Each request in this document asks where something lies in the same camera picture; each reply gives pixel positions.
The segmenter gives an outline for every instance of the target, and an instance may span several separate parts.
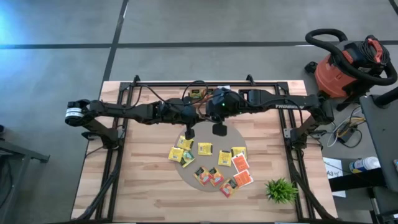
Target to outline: wooden table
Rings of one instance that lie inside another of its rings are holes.
[[[287,82],[291,95],[307,94],[303,81]],[[105,102],[116,103],[119,84],[120,82],[105,82],[100,98]],[[256,88],[274,93],[273,88]],[[154,87],[164,99],[181,97],[183,89],[183,87]],[[138,90],[135,88],[132,102],[136,101]],[[142,89],[140,103],[157,100],[149,90]],[[303,116],[306,119],[309,113],[303,111]],[[299,121],[298,113],[295,113],[295,119]],[[105,117],[100,117],[98,120],[109,127],[113,121],[112,118]],[[233,123],[246,141],[249,171],[255,180],[254,183],[239,189],[231,198],[226,198],[221,192],[202,192],[189,186],[175,170],[174,162],[167,159],[170,147],[183,126],[169,124],[147,126],[130,120],[113,220],[115,222],[297,221],[294,205],[274,204],[264,195],[264,183],[268,180],[280,177],[290,180],[278,111],[242,114],[228,121]],[[100,141],[92,141],[87,152],[100,146]],[[326,210],[337,217],[321,150],[317,145],[309,144],[304,151],[310,188]],[[106,150],[100,150],[86,158],[72,218],[82,214],[98,193],[105,157]],[[302,192],[300,197],[304,217],[308,217]],[[107,200],[105,202],[104,215],[108,210]]]

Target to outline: concrete floor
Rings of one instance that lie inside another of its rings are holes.
[[[121,5],[122,0],[0,1],[0,44],[110,44]],[[353,40],[368,34],[397,40],[397,20],[387,0],[130,0],[119,42],[304,41],[308,31],[326,27],[341,29]],[[398,46],[387,48],[398,66]],[[31,163],[14,223],[69,219],[87,141],[80,136],[82,128],[64,123],[66,103],[97,99],[108,55],[109,49],[0,50],[5,138],[51,154],[48,164]],[[118,49],[109,79],[242,80],[250,73],[256,80],[305,80],[308,93],[316,93],[303,66],[325,55],[300,46]],[[352,108],[337,113],[336,122]],[[324,156],[375,155],[366,125],[361,130],[364,140],[358,147],[336,144],[325,147]],[[352,210],[360,209],[353,198],[336,199],[340,218],[370,222],[368,212]]]

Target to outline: round board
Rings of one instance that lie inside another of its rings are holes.
[[[195,178],[194,173],[201,167],[204,166],[207,170],[216,167],[224,176],[224,180],[228,178],[233,178],[233,175],[237,174],[238,172],[235,169],[233,163],[231,163],[231,167],[228,166],[219,166],[218,165],[218,154],[220,150],[223,151],[231,151],[232,147],[246,147],[246,143],[244,139],[239,133],[239,131],[234,128],[232,125],[224,124],[227,126],[227,135],[217,136],[212,133],[213,123],[211,122],[201,122],[196,125],[192,129],[195,130],[195,137],[193,138],[193,146],[191,148],[191,152],[195,157],[195,160],[192,161],[188,166],[183,168],[180,163],[175,163],[175,169],[180,174],[181,178],[192,187],[202,190],[205,192],[215,192],[219,190],[220,185],[213,187],[210,182],[206,185],[202,186],[201,183]],[[175,146],[180,139],[180,136],[184,136],[185,130],[183,130],[177,139],[175,140]],[[211,156],[199,156],[198,155],[198,142],[210,142],[213,144],[213,154]]]

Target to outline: green plant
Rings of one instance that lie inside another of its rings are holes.
[[[297,192],[299,192],[292,183],[287,182],[284,178],[268,181],[266,187],[268,200],[272,199],[275,203],[293,203]]]

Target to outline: shop vacuum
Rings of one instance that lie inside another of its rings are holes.
[[[314,37],[333,35],[339,43],[333,45]],[[397,72],[390,61],[388,50],[373,35],[364,41],[355,42],[336,29],[317,29],[309,32],[305,40],[316,47],[330,52],[319,63],[310,62],[305,66],[307,73],[314,73],[319,94],[325,98],[345,98],[338,104],[338,111],[350,103],[357,103],[374,85],[387,86],[397,81]],[[387,78],[382,78],[385,71]]]

